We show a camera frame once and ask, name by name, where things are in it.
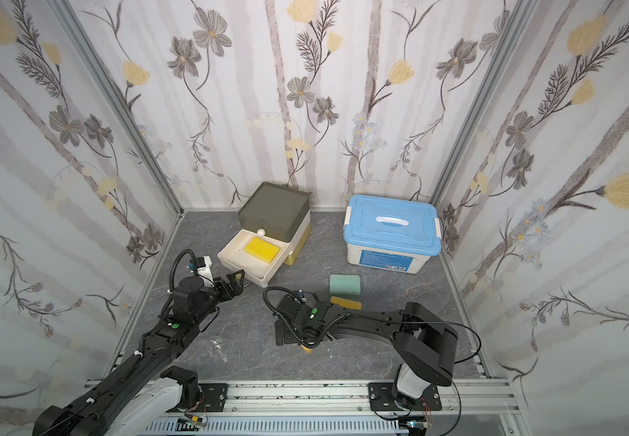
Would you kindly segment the white drawer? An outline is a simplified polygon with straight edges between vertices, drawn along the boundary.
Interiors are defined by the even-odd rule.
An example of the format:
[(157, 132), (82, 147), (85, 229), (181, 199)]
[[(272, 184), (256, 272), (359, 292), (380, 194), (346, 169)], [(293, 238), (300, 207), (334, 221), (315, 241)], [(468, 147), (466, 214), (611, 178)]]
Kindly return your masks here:
[[(273, 255), (264, 260), (247, 252), (247, 246), (259, 239), (276, 247)], [(278, 269), (285, 262), (285, 258), (292, 252), (291, 244), (285, 243), (267, 236), (241, 230), (227, 243), (226, 247), (218, 253), (218, 259), (225, 268), (232, 272), (243, 270), (246, 279), (256, 286), (265, 288), (269, 285)]]

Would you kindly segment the bright yellow thin sponge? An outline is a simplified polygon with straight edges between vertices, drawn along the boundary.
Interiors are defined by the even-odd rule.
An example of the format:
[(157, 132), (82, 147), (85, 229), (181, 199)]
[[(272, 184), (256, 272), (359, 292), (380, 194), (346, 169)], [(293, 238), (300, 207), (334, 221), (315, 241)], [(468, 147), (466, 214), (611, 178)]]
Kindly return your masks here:
[(269, 265), (278, 254), (280, 254), (281, 249), (277, 245), (269, 243), (260, 237), (254, 237), (245, 245), (243, 251), (253, 258)]

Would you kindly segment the green sponge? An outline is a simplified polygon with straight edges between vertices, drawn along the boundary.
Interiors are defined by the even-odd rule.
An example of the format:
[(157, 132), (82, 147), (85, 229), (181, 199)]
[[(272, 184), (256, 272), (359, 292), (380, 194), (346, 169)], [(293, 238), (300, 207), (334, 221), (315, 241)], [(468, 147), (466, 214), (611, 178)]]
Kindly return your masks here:
[(356, 296), (362, 291), (361, 277), (355, 274), (331, 274), (329, 293), (333, 296)]

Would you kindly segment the olive three-drawer cabinet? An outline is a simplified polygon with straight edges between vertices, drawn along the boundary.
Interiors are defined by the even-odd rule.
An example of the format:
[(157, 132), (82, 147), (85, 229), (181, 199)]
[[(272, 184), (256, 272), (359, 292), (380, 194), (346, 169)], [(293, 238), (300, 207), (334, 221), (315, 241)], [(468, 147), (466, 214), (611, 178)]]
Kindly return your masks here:
[(310, 217), (310, 194), (286, 185), (263, 182), (238, 212), (243, 230), (265, 235), (285, 243), (295, 241), (294, 251), (285, 263), (294, 265), (299, 256), (310, 227), (305, 225), (305, 236), (296, 236), (301, 224)]

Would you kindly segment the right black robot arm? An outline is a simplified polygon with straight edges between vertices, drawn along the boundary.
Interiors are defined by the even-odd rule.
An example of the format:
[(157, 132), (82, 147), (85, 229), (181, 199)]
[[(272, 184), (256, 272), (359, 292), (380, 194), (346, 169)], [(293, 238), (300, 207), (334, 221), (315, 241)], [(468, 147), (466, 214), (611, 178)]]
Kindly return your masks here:
[(410, 302), (400, 310), (370, 312), (315, 299), (308, 303), (296, 291), (269, 286), (262, 292), (276, 319), (276, 344), (296, 343), (314, 350), (325, 341), (370, 339), (394, 348), (402, 364), (392, 385), (395, 405), (410, 410), (432, 386), (451, 387), (454, 367), (472, 361), (479, 352), (457, 356), (459, 330), (481, 337), (462, 323), (443, 321), (425, 306)]

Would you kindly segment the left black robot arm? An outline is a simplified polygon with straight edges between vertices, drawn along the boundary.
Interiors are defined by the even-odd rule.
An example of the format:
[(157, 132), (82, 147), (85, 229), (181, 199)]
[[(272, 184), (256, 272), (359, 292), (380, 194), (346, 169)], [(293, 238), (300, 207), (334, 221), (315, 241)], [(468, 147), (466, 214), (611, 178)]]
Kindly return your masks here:
[(194, 410), (205, 399), (195, 372), (174, 361), (207, 328), (219, 303), (243, 293), (245, 271), (224, 278), (200, 274), (205, 262), (185, 249), (191, 274), (169, 280), (169, 297), (156, 326), (141, 337), (133, 355), (95, 387), (65, 407), (48, 407), (36, 419), (34, 435), (137, 435), (165, 412)]

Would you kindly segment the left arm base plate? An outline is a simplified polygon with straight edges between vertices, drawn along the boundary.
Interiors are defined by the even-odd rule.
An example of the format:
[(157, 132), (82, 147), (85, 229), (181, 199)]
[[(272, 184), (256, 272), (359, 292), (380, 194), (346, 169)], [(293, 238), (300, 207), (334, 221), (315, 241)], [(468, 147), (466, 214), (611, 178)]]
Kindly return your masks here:
[(182, 406), (187, 413), (223, 412), (228, 394), (227, 383), (189, 383), (184, 388)]

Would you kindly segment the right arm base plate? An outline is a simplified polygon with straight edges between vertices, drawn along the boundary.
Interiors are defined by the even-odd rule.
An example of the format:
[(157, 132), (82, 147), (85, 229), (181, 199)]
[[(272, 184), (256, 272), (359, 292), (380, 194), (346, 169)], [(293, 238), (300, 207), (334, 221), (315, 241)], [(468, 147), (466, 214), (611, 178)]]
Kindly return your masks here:
[(436, 385), (430, 384), (418, 399), (399, 392), (392, 381), (368, 383), (368, 398), (373, 412), (439, 412), (441, 397)]

